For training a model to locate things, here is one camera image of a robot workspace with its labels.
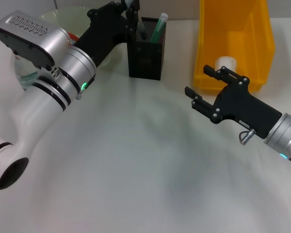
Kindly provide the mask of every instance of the water bottle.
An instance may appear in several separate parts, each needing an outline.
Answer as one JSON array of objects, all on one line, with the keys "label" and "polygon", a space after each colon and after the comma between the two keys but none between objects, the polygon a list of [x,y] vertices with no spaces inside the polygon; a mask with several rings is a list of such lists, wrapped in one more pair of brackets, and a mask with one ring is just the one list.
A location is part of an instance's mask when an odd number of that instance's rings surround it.
[{"label": "water bottle", "polygon": [[32,62],[17,55],[14,56],[14,72],[24,90],[38,78],[37,68]]}]

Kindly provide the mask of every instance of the silver robotic arm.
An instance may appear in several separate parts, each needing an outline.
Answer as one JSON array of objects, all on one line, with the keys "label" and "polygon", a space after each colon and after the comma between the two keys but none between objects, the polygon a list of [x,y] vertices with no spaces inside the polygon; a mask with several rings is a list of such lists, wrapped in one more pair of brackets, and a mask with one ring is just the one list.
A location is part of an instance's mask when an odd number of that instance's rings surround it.
[{"label": "silver robotic arm", "polygon": [[291,161],[291,116],[281,112],[253,97],[248,91],[250,80],[227,67],[214,70],[204,66],[204,73],[223,81],[226,87],[218,94],[214,105],[203,100],[189,87],[185,94],[192,100],[192,108],[208,117],[214,124],[222,120],[234,120],[246,131],[241,132],[239,140],[242,145],[254,136],[265,139],[264,143]]},{"label": "silver robotic arm", "polygon": [[[91,26],[75,46],[69,46],[69,35],[63,29],[23,12],[13,12],[0,21],[0,41],[41,70],[10,111],[17,140],[0,138],[0,189],[23,174],[40,138],[74,99],[81,98],[97,66],[114,46],[134,41],[139,9],[139,0],[133,0],[129,7],[122,1],[90,10]],[[127,18],[121,16],[124,11]]]}]

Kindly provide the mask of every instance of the marker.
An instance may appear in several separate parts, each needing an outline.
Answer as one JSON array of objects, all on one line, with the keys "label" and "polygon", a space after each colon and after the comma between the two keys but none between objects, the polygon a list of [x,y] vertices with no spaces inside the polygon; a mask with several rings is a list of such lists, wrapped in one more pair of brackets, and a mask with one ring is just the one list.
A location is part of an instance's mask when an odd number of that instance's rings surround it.
[{"label": "marker", "polygon": [[164,30],[164,26],[167,20],[168,20],[168,14],[162,13],[158,23],[156,24],[154,33],[151,37],[151,40],[150,40],[151,43],[157,43],[159,41],[159,38]]},{"label": "marker", "polygon": [[142,19],[140,17],[140,15],[138,14],[138,23],[137,23],[137,29],[141,35],[141,38],[143,40],[146,40],[147,39],[147,33],[146,33],[146,27],[144,25],[144,23],[142,22]]}]

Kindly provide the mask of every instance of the black pencil holder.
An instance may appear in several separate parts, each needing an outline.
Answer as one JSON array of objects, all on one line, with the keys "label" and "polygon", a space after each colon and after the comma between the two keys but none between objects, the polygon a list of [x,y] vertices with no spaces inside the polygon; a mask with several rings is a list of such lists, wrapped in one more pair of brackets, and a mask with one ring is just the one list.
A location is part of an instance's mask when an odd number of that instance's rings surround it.
[{"label": "black pencil holder", "polygon": [[147,39],[141,38],[136,31],[136,41],[127,43],[129,76],[133,78],[161,80],[164,60],[166,26],[157,43],[151,43],[158,18],[142,18],[147,32]]}]

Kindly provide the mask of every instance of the yellow storage bin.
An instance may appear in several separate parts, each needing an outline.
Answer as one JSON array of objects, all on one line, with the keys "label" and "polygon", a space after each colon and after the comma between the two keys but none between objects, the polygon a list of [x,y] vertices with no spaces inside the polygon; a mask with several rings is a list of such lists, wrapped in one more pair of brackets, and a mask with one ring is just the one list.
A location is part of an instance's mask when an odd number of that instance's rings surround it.
[{"label": "yellow storage bin", "polygon": [[275,52],[266,0],[200,0],[194,86],[218,93],[226,85],[203,73],[222,56],[237,60],[236,72],[250,79],[249,91],[267,81]]}]

